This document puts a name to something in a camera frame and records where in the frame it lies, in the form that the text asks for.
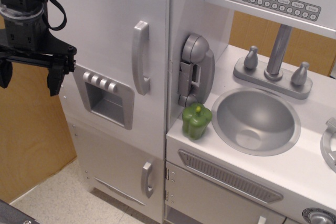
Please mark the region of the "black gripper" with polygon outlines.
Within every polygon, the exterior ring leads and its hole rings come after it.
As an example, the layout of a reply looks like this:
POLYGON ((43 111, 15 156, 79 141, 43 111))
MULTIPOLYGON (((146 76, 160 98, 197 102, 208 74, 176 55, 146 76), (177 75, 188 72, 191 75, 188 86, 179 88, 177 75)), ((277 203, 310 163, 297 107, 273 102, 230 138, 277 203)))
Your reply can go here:
MULTIPOLYGON (((48 68, 50 96, 58 95, 65 73, 75 70, 77 49, 51 34, 46 12, 26 16, 2 12, 1 15, 5 23, 5 29, 1 30, 1 50, 9 53, 7 58, 13 61, 48 68)), ((5 89, 13 75, 10 61, 1 60, 0 74, 1 87, 5 89)))

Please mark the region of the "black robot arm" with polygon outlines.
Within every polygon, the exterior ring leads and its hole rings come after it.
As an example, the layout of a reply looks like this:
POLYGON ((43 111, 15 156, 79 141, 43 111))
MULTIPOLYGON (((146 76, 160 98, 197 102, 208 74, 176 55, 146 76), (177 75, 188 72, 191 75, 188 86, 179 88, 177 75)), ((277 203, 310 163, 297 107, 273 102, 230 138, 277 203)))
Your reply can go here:
POLYGON ((59 94, 65 75, 75 70, 76 48, 51 34, 62 30, 67 19, 52 27, 48 19, 48 3, 54 4, 62 14, 66 13, 57 0, 1 0, 5 25, 1 29, 2 88, 8 87, 15 62, 47 68, 47 87, 51 96, 59 94))

